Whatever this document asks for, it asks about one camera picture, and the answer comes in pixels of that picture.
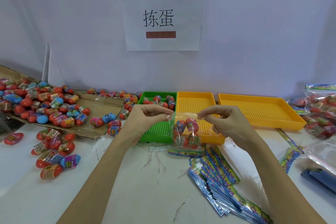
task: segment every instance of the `white wall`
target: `white wall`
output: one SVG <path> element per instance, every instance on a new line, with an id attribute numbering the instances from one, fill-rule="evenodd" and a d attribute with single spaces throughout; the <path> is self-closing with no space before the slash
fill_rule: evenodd
<path id="1" fill-rule="evenodd" d="M 287 97 L 336 83 L 336 0 L 204 0 L 199 52 L 127 52 L 120 4 L 33 0 L 73 87 Z"/>
<path id="2" fill-rule="evenodd" d="M 29 0 L 0 0 L 0 64 L 41 78 L 45 48 Z"/>

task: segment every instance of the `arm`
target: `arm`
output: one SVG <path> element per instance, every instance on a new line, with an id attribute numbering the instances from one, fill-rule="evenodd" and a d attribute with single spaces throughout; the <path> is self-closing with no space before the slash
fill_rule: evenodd
<path id="1" fill-rule="evenodd" d="M 56 224 L 102 222 L 120 164 L 128 151 L 155 123 L 173 111 L 158 105 L 136 105 L 118 135 Z"/>
<path id="2" fill-rule="evenodd" d="M 265 189 L 275 224 L 326 224 L 238 107 L 215 105 L 202 110 L 198 116 L 213 124 L 215 133 L 231 137 L 237 146 L 250 154 Z"/>

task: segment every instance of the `perforated tray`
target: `perforated tray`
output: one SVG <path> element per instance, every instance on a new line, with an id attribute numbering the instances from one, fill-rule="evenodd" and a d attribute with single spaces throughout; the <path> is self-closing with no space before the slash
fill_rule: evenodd
<path id="1" fill-rule="evenodd" d="M 153 100 L 153 97 L 160 95 L 165 102 L 167 95 L 171 95 L 176 101 L 176 92 L 156 92 L 156 91 L 145 91 L 142 93 L 139 99 L 139 104 L 142 104 L 144 97 L 147 97 L 149 101 Z M 141 142 L 157 142 L 157 143 L 172 143 L 173 140 L 170 137 L 169 122 L 163 121 L 152 126 L 140 139 Z"/>
<path id="2" fill-rule="evenodd" d="M 198 113 L 204 108 L 216 105 L 212 93 L 208 92 L 183 92 L 177 93 L 176 112 Z M 207 135 L 201 134 L 202 143 L 222 144 L 225 138 L 212 131 L 212 124 L 205 120 L 199 121 L 199 130 L 205 131 Z"/>
<path id="3" fill-rule="evenodd" d="M 255 126 L 300 130 L 306 124 L 282 98 L 219 94 L 218 103 L 238 106 Z"/>

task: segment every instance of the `table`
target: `table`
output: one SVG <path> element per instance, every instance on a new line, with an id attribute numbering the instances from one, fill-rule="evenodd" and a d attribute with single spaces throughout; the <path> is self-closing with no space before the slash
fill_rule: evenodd
<path id="1" fill-rule="evenodd" d="M 17 132 L 25 138 L 15 146 L 0 143 L 0 219 L 2 224 L 55 224 L 76 196 L 87 177 L 101 159 L 113 137 L 98 140 L 83 138 L 76 141 L 75 153 L 81 155 L 75 170 L 64 171 L 51 181 L 39 178 L 36 157 L 30 155 L 38 143 L 36 133 L 42 130 L 34 124 L 24 125 Z M 274 129 L 257 129 L 261 137 L 281 140 Z M 307 145 L 314 140 L 304 131 L 286 133 L 297 143 Z M 148 162 L 149 145 L 140 144 L 128 150 L 121 164 L 103 219 L 103 224 L 115 223 L 229 223 L 245 224 L 233 214 L 219 218 L 187 174 L 188 158 L 159 152 Z M 160 167 L 158 158 L 166 167 Z M 293 164 L 289 176 L 309 203 L 329 223 L 336 219 L 333 198 L 300 176 Z"/>

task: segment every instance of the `green tray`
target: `green tray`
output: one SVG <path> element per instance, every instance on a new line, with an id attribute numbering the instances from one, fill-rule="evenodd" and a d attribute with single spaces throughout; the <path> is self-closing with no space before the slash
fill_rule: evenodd
<path id="1" fill-rule="evenodd" d="M 147 97 L 150 101 L 153 97 L 160 95 L 164 101 L 166 101 L 166 96 L 171 95 L 175 99 L 177 98 L 176 92 L 156 92 L 156 91 L 145 91 L 143 92 L 141 98 L 139 99 L 139 104 L 142 104 L 144 97 Z M 141 142 L 156 142 L 156 143 L 172 143 L 173 140 L 170 137 L 169 122 L 163 121 L 152 126 L 140 139 Z"/>

